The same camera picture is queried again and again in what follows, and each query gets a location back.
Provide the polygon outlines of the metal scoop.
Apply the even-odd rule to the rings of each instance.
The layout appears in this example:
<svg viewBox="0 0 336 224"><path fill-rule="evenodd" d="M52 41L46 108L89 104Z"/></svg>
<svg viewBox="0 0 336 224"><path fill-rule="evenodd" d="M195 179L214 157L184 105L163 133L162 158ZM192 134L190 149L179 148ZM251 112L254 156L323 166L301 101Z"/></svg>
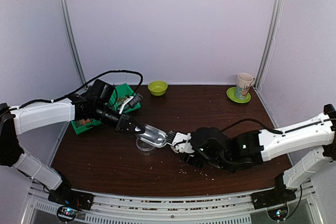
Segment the metal scoop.
<svg viewBox="0 0 336 224"><path fill-rule="evenodd" d="M156 148L162 148L166 145L167 133L148 124L144 124L145 131L136 134L137 138Z"/></svg>

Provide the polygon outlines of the green three-compartment candy bin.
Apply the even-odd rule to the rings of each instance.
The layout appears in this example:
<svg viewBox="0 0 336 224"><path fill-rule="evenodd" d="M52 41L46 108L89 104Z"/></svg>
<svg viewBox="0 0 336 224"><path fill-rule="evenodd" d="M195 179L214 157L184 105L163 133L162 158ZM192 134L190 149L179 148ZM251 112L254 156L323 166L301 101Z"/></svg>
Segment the green three-compartment candy bin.
<svg viewBox="0 0 336 224"><path fill-rule="evenodd" d="M143 133L131 111L139 109L142 95L135 93L128 84L112 86L96 80L83 94L73 94L75 120L71 125L77 135L97 126L109 126L121 134Z"/></svg>

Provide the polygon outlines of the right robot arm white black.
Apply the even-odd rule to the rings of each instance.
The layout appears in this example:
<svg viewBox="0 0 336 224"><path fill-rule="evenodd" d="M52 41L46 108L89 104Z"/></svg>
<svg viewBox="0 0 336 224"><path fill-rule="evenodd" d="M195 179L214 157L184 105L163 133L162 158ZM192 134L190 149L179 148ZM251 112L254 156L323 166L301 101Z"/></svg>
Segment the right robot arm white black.
<svg viewBox="0 0 336 224"><path fill-rule="evenodd" d="M234 138L216 127L200 127L188 134L170 131L165 139L174 152L184 154L186 163L197 168L208 164L231 173L311 148L300 162L276 178L269 199L279 204L324 164L335 160L335 107L327 104L322 113L301 123L280 129L264 126Z"/></svg>

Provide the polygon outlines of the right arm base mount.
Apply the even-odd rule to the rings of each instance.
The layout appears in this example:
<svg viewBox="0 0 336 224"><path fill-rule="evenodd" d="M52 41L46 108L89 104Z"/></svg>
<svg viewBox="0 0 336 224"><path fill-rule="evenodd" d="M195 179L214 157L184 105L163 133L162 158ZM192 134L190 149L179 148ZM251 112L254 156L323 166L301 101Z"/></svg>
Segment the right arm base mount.
<svg viewBox="0 0 336 224"><path fill-rule="evenodd" d="M285 221L289 215L288 202L296 199L296 191L285 189L269 189L251 194L254 209L266 209L268 217L273 221Z"/></svg>

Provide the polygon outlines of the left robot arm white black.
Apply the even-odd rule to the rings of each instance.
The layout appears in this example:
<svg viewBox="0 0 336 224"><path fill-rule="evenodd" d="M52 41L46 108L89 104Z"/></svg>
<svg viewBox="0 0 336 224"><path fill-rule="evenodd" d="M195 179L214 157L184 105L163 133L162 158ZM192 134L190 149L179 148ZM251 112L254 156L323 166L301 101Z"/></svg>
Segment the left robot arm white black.
<svg viewBox="0 0 336 224"><path fill-rule="evenodd" d="M99 102L89 102L80 96L52 103L37 102L25 107L1 104L1 165L13 167L31 179L42 183L64 205L71 205L75 192L65 186L65 180L54 169L28 153L18 136L51 125L81 119L95 119L121 134L144 133L145 128L131 116L117 112Z"/></svg>

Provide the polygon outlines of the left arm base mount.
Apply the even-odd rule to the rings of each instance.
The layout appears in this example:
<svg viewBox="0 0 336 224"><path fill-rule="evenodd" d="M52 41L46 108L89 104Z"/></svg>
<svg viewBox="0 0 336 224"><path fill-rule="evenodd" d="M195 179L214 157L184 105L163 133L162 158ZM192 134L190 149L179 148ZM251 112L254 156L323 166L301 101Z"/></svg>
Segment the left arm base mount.
<svg viewBox="0 0 336 224"><path fill-rule="evenodd" d="M51 190L48 196L49 201L60 205L56 210L56 217L63 223L72 222L79 213L90 210L93 199L93 194L75 190L70 190L68 194Z"/></svg>

